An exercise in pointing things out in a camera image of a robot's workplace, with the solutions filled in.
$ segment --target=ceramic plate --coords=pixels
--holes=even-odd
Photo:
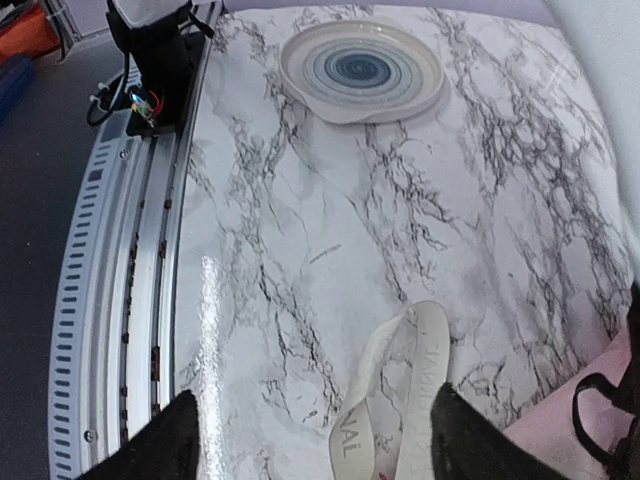
[[[390,20],[341,20],[291,38],[285,88],[331,123],[391,122],[435,105],[444,71],[435,54]]]

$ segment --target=plate rim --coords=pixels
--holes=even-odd
[[[437,69],[437,78],[435,82],[435,86],[433,88],[433,92],[431,95],[425,100],[419,102],[419,104],[409,104],[405,106],[392,107],[392,108],[371,108],[369,110],[363,109],[358,111],[358,115],[351,115],[351,117],[347,118],[336,118],[338,115],[335,115],[337,112],[345,112],[346,109],[341,108],[338,105],[333,105],[324,101],[317,96],[310,94],[309,92],[304,91],[304,89],[300,88],[296,85],[296,83],[292,80],[289,69],[288,69],[288,59],[291,57],[293,45],[300,42],[304,37],[313,37],[317,35],[318,30],[323,30],[326,28],[331,28],[335,26],[345,25],[369,25],[373,27],[378,27],[384,29],[383,31],[387,31],[387,33],[392,33],[396,38],[398,36],[405,37],[408,40],[411,40],[415,44],[417,44],[427,55],[428,59],[426,60],[429,64],[434,65]],[[444,66],[440,61],[440,58],[435,54],[435,52],[429,48],[428,45],[425,44],[420,38],[418,38],[413,33],[404,29],[401,25],[396,25],[396,22],[392,19],[381,18],[381,17],[373,17],[373,18],[362,18],[362,19],[345,19],[345,20],[332,20],[328,22],[322,22],[316,25],[312,25],[295,35],[291,36],[280,49],[280,56],[278,59],[278,69],[280,73],[281,81],[285,87],[285,89],[290,93],[294,98],[298,101],[306,105],[313,113],[328,121],[330,123],[337,124],[347,124],[347,123],[358,123],[364,121],[373,121],[374,117],[385,117],[390,116],[392,119],[384,120],[385,122],[397,121],[409,116],[416,115],[420,112],[423,112],[430,107],[432,107],[435,103],[437,103],[437,99],[440,98],[443,87],[446,80],[446,73],[444,71]]]

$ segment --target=aluminum track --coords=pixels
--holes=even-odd
[[[213,25],[221,3],[201,7]],[[73,215],[49,372],[50,478],[115,453],[174,396],[177,251],[203,51],[179,134],[130,138],[129,112],[98,132]]]

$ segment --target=blue object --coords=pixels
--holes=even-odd
[[[27,55],[15,55],[0,65],[0,123],[36,77],[36,68]]]

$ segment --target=orange object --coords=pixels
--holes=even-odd
[[[55,50],[60,40],[40,7],[34,6],[17,22],[0,31],[0,65],[20,53],[39,57]]]

